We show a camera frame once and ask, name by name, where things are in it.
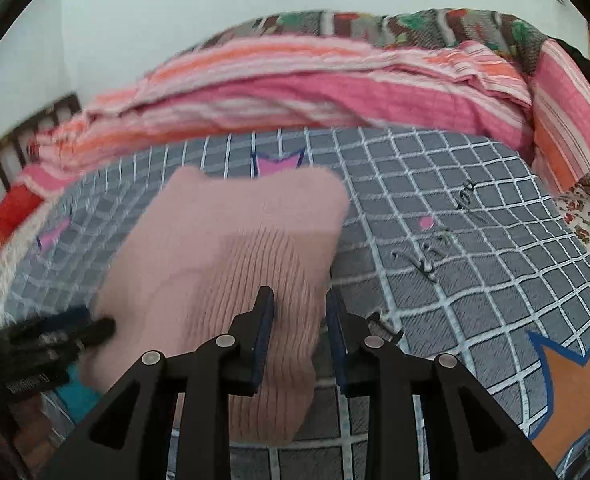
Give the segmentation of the dark wooden headboard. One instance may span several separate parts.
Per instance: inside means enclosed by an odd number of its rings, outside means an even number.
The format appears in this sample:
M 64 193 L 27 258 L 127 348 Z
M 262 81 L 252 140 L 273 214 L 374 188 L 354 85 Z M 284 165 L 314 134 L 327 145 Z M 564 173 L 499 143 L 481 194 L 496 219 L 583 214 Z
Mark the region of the dark wooden headboard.
M 32 162 L 32 156 L 28 151 L 29 140 L 36 133 L 66 122 L 79 110 L 81 106 L 78 94 L 67 93 L 0 137 L 0 203 L 18 174 L 28 162 Z

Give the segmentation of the brown floral patchwork quilt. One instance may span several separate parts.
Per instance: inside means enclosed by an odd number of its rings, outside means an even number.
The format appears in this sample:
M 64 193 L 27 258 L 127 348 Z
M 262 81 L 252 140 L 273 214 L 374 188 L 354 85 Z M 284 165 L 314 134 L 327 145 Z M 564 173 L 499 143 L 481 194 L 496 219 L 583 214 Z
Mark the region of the brown floral patchwork quilt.
M 489 10 L 428 9 L 395 15 L 319 10 L 254 18 L 218 32 L 193 49 L 214 47 L 235 38 L 275 35 L 348 38 L 389 49 L 454 48 L 465 41 L 476 41 L 529 76 L 536 71 L 541 48 L 549 39 L 512 14 Z

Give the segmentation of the grey checked bed cover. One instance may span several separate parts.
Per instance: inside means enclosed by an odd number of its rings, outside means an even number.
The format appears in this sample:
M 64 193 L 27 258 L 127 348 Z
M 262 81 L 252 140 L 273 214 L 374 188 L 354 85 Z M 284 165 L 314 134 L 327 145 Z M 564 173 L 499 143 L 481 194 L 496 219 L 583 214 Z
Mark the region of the grey checked bed cover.
M 379 313 L 403 350 L 447 350 L 531 437 L 556 408 L 554 379 L 590 365 L 590 254 L 526 162 L 503 144 L 436 130 L 233 134 L 146 148 L 82 177 L 48 216 L 68 228 L 31 248 L 5 300 L 20 320 L 90 304 L 112 256 L 183 166 L 255 177 L 260 162 L 331 169 L 350 208 L 331 270 L 346 307 Z M 590 396 L 584 401 L 590 410 Z M 590 470 L 590 417 L 562 448 L 563 479 Z

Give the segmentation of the pink orange striped blanket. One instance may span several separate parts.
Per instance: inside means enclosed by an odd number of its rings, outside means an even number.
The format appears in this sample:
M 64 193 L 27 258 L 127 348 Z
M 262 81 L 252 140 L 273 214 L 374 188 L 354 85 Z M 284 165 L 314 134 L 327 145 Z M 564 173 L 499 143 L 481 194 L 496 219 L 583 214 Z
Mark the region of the pink orange striped blanket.
M 553 194 L 590 171 L 590 84 L 551 39 L 530 77 L 476 41 L 427 50 L 331 37 L 234 39 L 97 96 L 34 136 L 29 151 L 74 176 L 152 145 L 215 134 L 393 126 L 499 141 Z

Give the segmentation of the red pillow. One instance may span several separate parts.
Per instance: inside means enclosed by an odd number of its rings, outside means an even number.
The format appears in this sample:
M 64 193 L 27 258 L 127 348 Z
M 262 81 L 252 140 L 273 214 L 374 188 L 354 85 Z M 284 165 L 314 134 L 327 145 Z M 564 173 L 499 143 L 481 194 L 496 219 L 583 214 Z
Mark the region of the red pillow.
M 13 185 L 0 203 L 0 251 L 14 232 L 44 202 L 24 184 Z

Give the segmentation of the pink knit sweater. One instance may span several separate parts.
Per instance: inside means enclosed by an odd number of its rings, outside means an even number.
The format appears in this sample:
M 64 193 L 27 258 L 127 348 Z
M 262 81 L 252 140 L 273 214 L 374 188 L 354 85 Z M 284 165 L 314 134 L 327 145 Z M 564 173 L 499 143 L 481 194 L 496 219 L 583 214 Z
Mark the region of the pink knit sweater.
M 116 323 L 80 376 L 106 392 L 146 351 L 195 351 L 269 287 L 275 314 L 259 391 L 230 401 L 236 442 L 292 442 L 312 403 L 312 356 L 349 195 L 334 171 L 259 178 L 177 169 L 109 263 L 94 310 Z

